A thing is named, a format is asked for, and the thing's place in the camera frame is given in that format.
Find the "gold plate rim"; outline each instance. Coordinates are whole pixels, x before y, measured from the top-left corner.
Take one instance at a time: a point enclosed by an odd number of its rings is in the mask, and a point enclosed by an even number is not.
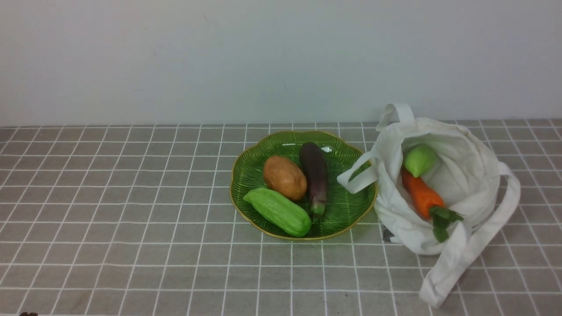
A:
[[[375,186],[374,186],[374,190],[375,190],[375,195],[373,196],[373,202],[371,203],[371,205],[369,207],[367,207],[367,209],[363,212],[363,215],[361,215],[359,218],[357,218],[357,220],[355,222],[353,222],[352,224],[350,224],[347,228],[341,230],[340,232],[337,233],[333,233],[331,235],[328,236],[322,236],[322,237],[304,237],[304,238],[299,238],[299,237],[286,237],[286,236],[279,236],[277,234],[273,234],[270,233],[266,230],[264,230],[263,228],[259,227],[258,225],[256,225],[256,223],[254,223],[251,219],[249,219],[248,217],[246,217],[244,215],[244,213],[242,213],[242,211],[239,210],[239,208],[236,206],[236,203],[234,203],[234,199],[232,198],[232,184],[234,182],[234,167],[236,166],[236,164],[238,163],[238,159],[240,159],[240,157],[242,157],[242,155],[253,149],[254,147],[258,146],[261,142],[263,142],[264,140],[266,140],[268,137],[271,137],[273,135],[277,135],[277,134],[281,134],[281,133],[293,133],[293,134],[306,134],[306,133],[323,133],[323,134],[327,134],[330,135],[338,140],[340,140],[341,142],[343,142],[346,146],[349,146],[355,150],[357,150],[358,152],[360,152],[361,154],[364,154],[365,152],[353,145],[348,144],[346,141],[344,141],[342,138],[340,138],[339,136],[336,136],[332,133],[328,133],[328,132],[324,132],[322,130],[307,130],[307,131],[298,131],[298,130],[283,130],[280,132],[276,132],[273,134],[269,134],[266,137],[262,138],[259,142],[257,142],[255,145],[251,146],[250,148],[244,150],[240,155],[238,155],[238,157],[236,158],[236,161],[234,162],[233,166],[232,166],[232,170],[230,171],[230,187],[228,190],[228,194],[230,196],[230,201],[232,202],[232,205],[234,206],[234,208],[236,209],[236,211],[245,219],[247,220],[250,224],[252,224],[252,226],[254,226],[255,228],[257,228],[259,231],[263,232],[264,234],[267,234],[269,236],[272,237],[276,237],[276,238],[280,238],[280,239],[284,239],[284,240],[292,240],[292,241],[313,241],[313,240],[325,240],[325,239],[329,239],[335,236],[338,236],[340,234],[343,234],[345,232],[347,232],[348,230],[350,230],[351,228],[353,228],[353,226],[357,225],[357,223],[359,223],[359,221],[361,221],[361,219],[363,219],[363,217],[365,217],[369,211],[371,209],[373,209],[374,211],[374,205],[375,202],[377,201],[377,197],[378,197],[378,183],[375,182]]]

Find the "green loofah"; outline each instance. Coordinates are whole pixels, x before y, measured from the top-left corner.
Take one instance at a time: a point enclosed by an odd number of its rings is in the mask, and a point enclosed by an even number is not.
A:
[[[436,161],[435,151],[425,144],[420,144],[405,155],[403,164],[414,178],[419,178],[422,174],[430,171]]]

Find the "bag handle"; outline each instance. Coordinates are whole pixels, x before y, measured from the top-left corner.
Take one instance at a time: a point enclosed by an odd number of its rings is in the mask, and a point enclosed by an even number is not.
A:
[[[390,122],[390,119],[395,112],[398,114],[398,120],[400,122],[411,123],[414,121],[414,114],[412,113],[412,109],[410,108],[409,105],[405,103],[396,103],[396,104],[389,103],[384,108],[383,113],[379,120],[379,124],[376,127],[376,130],[378,132],[381,132],[388,125],[388,122]],[[369,167],[367,170],[363,171],[358,176],[356,176],[352,181],[350,181],[351,175],[353,175],[353,173],[357,171],[359,167],[361,167],[364,163],[366,163],[371,159],[381,160],[380,156],[377,154],[377,151],[375,150],[375,146],[373,146],[373,148],[370,151],[364,153],[353,164],[351,169],[340,174],[337,178],[338,183],[341,184],[345,189],[347,189],[351,193],[355,194],[361,191],[362,189],[366,188],[367,186],[369,186],[371,183],[375,182],[378,179],[378,176],[377,176],[377,167],[374,164],[371,167]]]
[[[496,211],[472,236],[470,228],[460,222],[443,248],[435,267],[423,281],[419,297],[434,308],[441,306],[461,275],[507,223],[519,204],[519,180],[503,162],[499,162],[498,172],[499,175],[507,176],[507,190]]]
[[[383,113],[380,117],[379,124],[375,129],[377,132],[381,132],[392,118],[392,114],[398,114],[398,121],[401,123],[413,123],[414,122],[414,113],[412,113],[412,109],[406,103],[389,103],[384,107]]]
[[[367,168],[365,171],[357,175],[352,181],[350,181],[353,173],[357,171],[357,169],[359,169],[359,167],[361,167],[364,163],[366,163],[371,159],[373,160],[380,159],[379,155],[374,149],[375,148],[361,155],[361,157],[359,157],[359,159],[355,161],[351,169],[340,174],[337,178],[338,183],[341,184],[345,189],[347,189],[352,194],[355,194],[361,191],[362,189],[368,187],[369,185],[371,185],[371,183],[377,181],[378,179],[377,168],[375,164],[372,164],[372,166]]]

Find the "gray tiled tablecloth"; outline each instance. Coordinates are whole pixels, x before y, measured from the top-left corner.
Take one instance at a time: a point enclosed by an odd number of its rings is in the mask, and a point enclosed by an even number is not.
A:
[[[292,243],[230,203],[234,160],[269,133],[364,150],[374,123],[0,128],[0,315],[560,314],[562,120],[458,123],[523,190],[440,310],[417,297],[436,257],[383,243],[375,212]]]

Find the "toy vegetable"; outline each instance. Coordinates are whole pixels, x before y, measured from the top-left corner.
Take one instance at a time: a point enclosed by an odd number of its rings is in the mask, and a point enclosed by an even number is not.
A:
[[[298,201],[306,193],[306,178],[291,159],[271,156],[265,161],[264,181],[272,190],[291,201]]]
[[[414,178],[418,178],[430,171],[436,161],[437,155],[433,149],[426,144],[420,144],[412,148],[404,156],[403,165]]]
[[[449,238],[447,228],[463,217],[445,207],[443,199],[431,189],[421,178],[415,178],[406,168],[402,168],[402,185],[410,194],[414,208],[424,220],[433,219],[433,235],[438,242]]]
[[[328,167],[324,152],[315,143],[307,142],[301,147],[298,154],[302,170],[308,182],[308,197],[310,202],[310,215],[316,222],[326,209],[328,194]]]
[[[310,230],[312,222],[306,211],[277,191],[255,188],[243,199],[265,219],[292,236],[303,237]]]

